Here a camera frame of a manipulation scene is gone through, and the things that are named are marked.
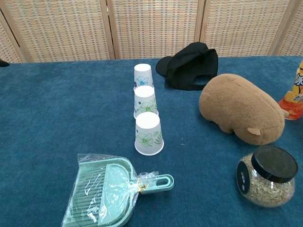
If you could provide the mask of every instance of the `paper cup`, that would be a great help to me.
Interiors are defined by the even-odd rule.
[[[140,86],[153,86],[152,68],[149,64],[138,64],[134,67],[134,90]]]
[[[140,154],[146,156],[156,155],[162,151],[164,141],[157,114],[144,112],[137,116],[134,147]]]
[[[134,90],[134,118],[144,112],[153,112],[157,115],[158,108],[156,102],[155,89],[144,85]]]

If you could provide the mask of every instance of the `dustpan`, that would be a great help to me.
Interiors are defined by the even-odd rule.
[[[79,155],[79,170],[62,227],[122,227],[132,215],[138,195],[169,191],[171,175],[137,175],[125,157]]]

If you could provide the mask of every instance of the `wicker panel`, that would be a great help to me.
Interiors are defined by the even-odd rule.
[[[219,56],[266,55],[289,0],[207,0],[201,41]]]
[[[287,31],[278,55],[303,55],[303,4]]]
[[[11,63],[20,63],[22,60],[12,43],[15,40],[10,40],[10,37],[13,38],[13,35],[11,33],[10,36],[8,35],[7,30],[4,29],[4,26],[7,27],[5,23],[5,19],[0,11],[0,59]]]
[[[101,1],[3,0],[30,60],[109,59]]]
[[[198,0],[107,2],[117,58],[174,55],[194,41]]]

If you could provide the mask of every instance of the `black cap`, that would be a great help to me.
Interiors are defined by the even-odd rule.
[[[173,57],[160,59],[156,71],[166,77],[166,82],[180,90],[202,90],[206,84],[193,84],[196,77],[217,76],[218,55],[201,42],[191,43]]]
[[[9,64],[0,59],[0,67],[7,67],[7,66],[9,66]]]
[[[258,147],[251,163],[258,174],[276,183],[286,183],[298,172],[298,164],[288,152],[270,145]]]

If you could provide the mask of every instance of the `table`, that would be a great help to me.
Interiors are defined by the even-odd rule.
[[[219,58],[275,100],[292,86],[302,57]],[[77,154],[128,158],[137,173],[171,174],[169,192],[139,195],[128,227],[299,227],[303,223],[303,118],[287,121],[273,145],[297,160],[296,193],[266,209],[243,198],[238,161],[256,146],[199,113],[201,91],[168,87],[158,59],[11,64],[0,68],[0,226],[60,226],[78,170]],[[134,65],[151,65],[164,149],[134,148]]]

